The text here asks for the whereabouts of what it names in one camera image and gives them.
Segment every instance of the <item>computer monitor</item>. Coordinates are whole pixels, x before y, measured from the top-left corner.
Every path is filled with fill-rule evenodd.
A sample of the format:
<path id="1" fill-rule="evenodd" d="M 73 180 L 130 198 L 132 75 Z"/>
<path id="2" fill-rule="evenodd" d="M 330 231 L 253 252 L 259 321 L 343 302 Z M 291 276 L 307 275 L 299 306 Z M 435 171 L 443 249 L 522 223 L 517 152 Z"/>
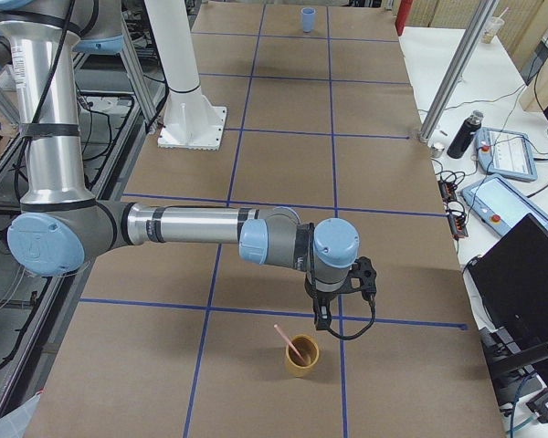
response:
<path id="1" fill-rule="evenodd" d="M 496 327 L 520 349 L 548 341 L 548 231 L 528 214 L 468 267 Z M 548 359 L 533 365 L 548 386 Z"/>

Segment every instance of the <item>black bottle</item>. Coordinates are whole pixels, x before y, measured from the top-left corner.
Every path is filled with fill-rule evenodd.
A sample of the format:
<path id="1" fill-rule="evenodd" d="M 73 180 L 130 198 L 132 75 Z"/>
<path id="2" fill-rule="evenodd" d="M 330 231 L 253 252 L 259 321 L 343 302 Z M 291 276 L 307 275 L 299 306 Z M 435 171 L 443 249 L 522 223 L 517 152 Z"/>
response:
<path id="1" fill-rule="evenodd" d="M 471 144 L 475 132 L 481 127 L 482 120 L 483 113 L 481 111 L 473 111 L 473 113 L 463 121 L 457 135 L 450 143 L 450 146 L 448 146 L 447 155 L 450 158 L 460 158 L 463 156 L 463 153 L 465 153 Z"/>

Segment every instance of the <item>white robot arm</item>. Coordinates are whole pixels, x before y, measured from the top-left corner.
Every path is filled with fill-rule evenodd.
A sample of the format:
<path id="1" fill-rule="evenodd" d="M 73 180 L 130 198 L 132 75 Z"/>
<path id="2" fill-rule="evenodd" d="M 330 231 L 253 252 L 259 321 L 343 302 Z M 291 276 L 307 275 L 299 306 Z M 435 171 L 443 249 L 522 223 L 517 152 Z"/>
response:
<path id="1" fill-rule="evenodd" d="M 175 13 L 184 14 L 187 23 L 184 4 L 180 6 Z M 114 248 L 145 241 L 238 244 L 241 258 L 249 262 L 306 273 L 317 329 L 354 339 L 372 326 L 375 271 L 368 258 L 358 258 L 359 236 L 343 219 L 315 227 L 301 224 L 286 208 L 99 202 L 86 189 L 72 50 L 121 50 L 120 0 L 81 0 L 77 6 L 75 0 L 0 0 L 0 32 L 12 52 L 29 185 L 21 199 L 22 214 L 8 230 L 8 243 L 26 269 L 59 276 Z M 190 52 L 194 64 L 192 47 Z M 353 292 L 362 293 L 372 317 L 349 337 L 331 329 L 330 304 Z"/>

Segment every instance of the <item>red post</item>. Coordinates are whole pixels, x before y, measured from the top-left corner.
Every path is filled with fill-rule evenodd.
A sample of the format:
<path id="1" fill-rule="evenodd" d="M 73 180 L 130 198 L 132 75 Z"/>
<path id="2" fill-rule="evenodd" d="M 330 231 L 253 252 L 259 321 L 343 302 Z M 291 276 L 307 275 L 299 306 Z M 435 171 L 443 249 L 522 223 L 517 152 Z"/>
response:
<path id="1" fill-rule="evenodd" d="M 412 9 L 413 3 L 414 0 L 402 0 L 402 3 L 400 3 L 398 15 L 395 18 L 395 31 L 399 37 L 401 37 L 404 32 L 404 26 L 406 25 L 406 21 L 410 15 L 410 9 Z"/>

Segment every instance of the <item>white table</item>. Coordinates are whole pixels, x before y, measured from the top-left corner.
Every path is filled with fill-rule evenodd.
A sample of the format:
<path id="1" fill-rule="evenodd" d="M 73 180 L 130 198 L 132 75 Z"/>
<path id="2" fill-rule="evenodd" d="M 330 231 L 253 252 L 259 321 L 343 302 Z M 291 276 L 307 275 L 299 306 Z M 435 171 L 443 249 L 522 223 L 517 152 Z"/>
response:
<path id="1" fill-rule="evenodd" d="M 400 37 L 421 119 L 426 116 L 422 110 L 430 108 L 463 32 L 463 30 L 457 29 L 407 27 Z M 478 44 L 448 107 L 472 100 L 494 100 L 516 91 L 523 85 L 522 77 L 496 37 L 491 44 Z M 538 151 L 548 152 L 548 134 L 546 132 L 548 121 L 541 112 L 529 113 L 522 110 L 517 102 L 521 92 L 522 90 L 495 103 L 479 102 L 463 105 L 458 109 L 446 110 L 429 144 L 440 141 L 448 146 L 463 120 L 473 110 L 480 110 L 485 115 L 483 126 L 501 128 L 505 125 L 506 130 L 525 132 Z M 459 160 L 453 160 L 444 153 L 439 162 L 445 170 L 474 173 L 474 158 L 474 154 L 469 148 Z M 435 170 L 440 170 L 436 163 Z M 535 192 L 548 182 L 548 162 L 536 162 L 536 170 L 538 172 L 537 181 L 516 182 L 512 180 L 511 183 L 526 195 Z M 484 176 L 484 171 L 478 168 L 477 173 L 468 176 L 459 186 L 458 192 L 461 188 L 482 180 Z M 532 200 L 548 213 L 548 189 L 535 195 Z M 473 256 L 485 254 L 499 240 L 499 236 L 474 213 L 470 214 L 468 232 L 469 237 L 459 242 L 458 260 L 462 265 L 465 265 Z M 490 321 L 485 317 L 482 309 L 477 289 L 467 274 L 465 283 L 479 328 L 491 327 Z M 524 404 L 531 397 L 526 396 L 519 403 L 515 424 L 519 424 L 531 414 Z M 514 436 L 516 438 L 548 437 L 548 424 L 532 422 L 516 432 Z"/>

